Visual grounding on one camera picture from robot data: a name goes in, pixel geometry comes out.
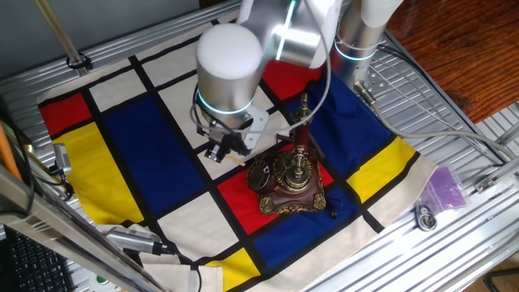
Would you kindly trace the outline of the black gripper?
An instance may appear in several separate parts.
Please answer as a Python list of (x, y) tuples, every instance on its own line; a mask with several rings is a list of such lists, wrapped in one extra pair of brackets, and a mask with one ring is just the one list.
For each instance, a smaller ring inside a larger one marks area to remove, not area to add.
[(231, 150), (241, 156), (246, 157), (251, 153), (251, 150), (242, 140), (242, 136), (235, 130), (226, 129), (224, 127), (208, 126), (204, 128), (197, 126), (197, 132), (200, 135), (206, 135), (211, 140), (209, 141), (204, 156), (216, 163), (221, 163), (228, 154), (227, 144), (229, 144)]

